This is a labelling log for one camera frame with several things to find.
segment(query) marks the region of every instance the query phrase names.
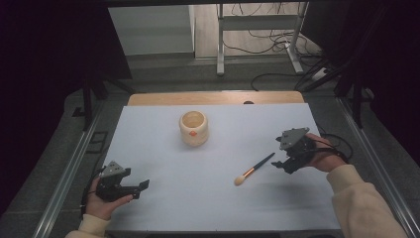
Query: human hand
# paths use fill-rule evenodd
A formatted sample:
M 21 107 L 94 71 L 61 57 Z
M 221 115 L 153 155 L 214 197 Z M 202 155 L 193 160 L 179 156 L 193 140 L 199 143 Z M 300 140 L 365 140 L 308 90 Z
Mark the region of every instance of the human hand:
M 96 216 L 103 220 L 111 219 L 112 212 L 119 206 L 122 206 L 131 200 L 132 195 L 123 196 L 115 201 L 106 202 L 96 195 L 96 186 L 99 183 L 99 178 L 93 180 L 90 186 L 89 193 L 87 194 L 86 214 Z
M 328 141 L 327 139 L 321 138 L 312 133 L 308 133 L 306 134 L 306 136 L 309 139 L 312 139 L 313 141 L 315 141 L 317 148 L 333 148 L 330 141 Z M 345 164 L 346 163 L 339 156 L 332 155 L 331 153 L 328 153 L 328 152 L 320 152 L 320 153 L 315 153 L 314 158 L 307 166 L 314 167 L 318 169 L 319 171 L 329 173 L 336 167 L 339 167 Z

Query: beige cup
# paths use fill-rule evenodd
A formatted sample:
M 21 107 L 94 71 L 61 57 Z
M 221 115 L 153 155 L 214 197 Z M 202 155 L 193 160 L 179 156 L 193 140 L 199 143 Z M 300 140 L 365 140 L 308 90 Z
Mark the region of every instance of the beige cup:
M 189 111 L 179 119 L 182 141 L 192 147 L 204 144 L 209 137 L 206 115 L 199 111 Z

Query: brush handle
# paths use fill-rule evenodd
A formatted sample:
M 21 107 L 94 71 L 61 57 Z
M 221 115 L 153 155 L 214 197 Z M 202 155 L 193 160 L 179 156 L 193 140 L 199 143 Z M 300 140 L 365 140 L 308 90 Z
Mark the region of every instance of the brush handle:
M 269 159 L 271 159 L 271 157 L 274 156 L 275 153 L 271 153 L 269 156 L 267 156 L 265 159 L 263 159 L 262 161 L 260 161 L 258 164 L 256 164 L 253 169 L 256 171 L 259 167 L 261 167 L 265 162 L 267 162 Z

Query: metal frame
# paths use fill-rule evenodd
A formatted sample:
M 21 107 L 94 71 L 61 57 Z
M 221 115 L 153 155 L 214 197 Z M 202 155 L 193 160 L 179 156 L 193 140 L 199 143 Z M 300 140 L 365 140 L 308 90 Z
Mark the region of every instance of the metal frame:
M 372 167 L 374 174 L 381 187 L 383 188 L 386 197 L 388 198 L 389 205 L 392 207 L 392 210 L 395 212 L 395 215 L 398 217 L 401 226 L 404 228 L 408 237 L 415 238 L 420 237 L 420 228 L 417 225 L 414 215 L 411 212 L 407 202 L 402 197 L 401 193 L 396 188 L 395 184 L 392 181 L 392 178 L 389 176 L 384 165 L 381 162 L 380 157 L 377 155 L 373 146 L 371 145 L 368 136 L 365 134 L 365 131 L 361 129 L 358 124 L 353 120 L 352 109 L 347 99 L 341 97 L 337 98 L 340 108 L 342 109 L 343 114 L 345 115 L 347 122 L 349 123 L 351 129 L 353 130 L 356 138 L 362 146 L 362 149 L 367 156 L 367 160 Z
M 94 111 L 93 120 L 86 131 L 83 132 L 73 155 L 71 156 L 67 166 L 59 179 L 58 184 L 52 194 L 49 204 L 44 211 L 40 222 L 37 225 L 33 238 L 49 237 L 53 230 L 56 218 L 58 217 L 59 211 L 61 210 L 62 204 L 64 203 L 65 197 L 73 183 L 74 176 L 80 166 L 83 159 L 83 155 L 89 145 L 90 138 L 95 131 L 95 127 L 98 123 L 99 115 L 103 108 L 103 101 L 99 101 Z
M 223 32 L 246 30 L 294 30 L 290 44 L 286 44 L 287 53 L 296 74 L 303 74 L 303 68 L 296 55 L 296 42 L 299 37 L 308 2 L 302 2 L 297 15 L 266 16 L 223 16 L 223 4 L 219 5 L 219 42 L 217 47 L 217 75 L 225 74 L 225 47 Z

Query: white sleeve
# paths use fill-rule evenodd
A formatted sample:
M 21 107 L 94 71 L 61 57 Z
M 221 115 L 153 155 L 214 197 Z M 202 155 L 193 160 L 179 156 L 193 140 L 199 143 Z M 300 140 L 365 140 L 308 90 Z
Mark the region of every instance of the white sleeve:
M 354 166 L 327 175 L 334 191 L 333 206 L 346 238 L 407 237 L 374 185 L 364 182 Z
M 65 238 L 103 238 L 109 221 L 84 214 L 78 230 L 71 231 Z

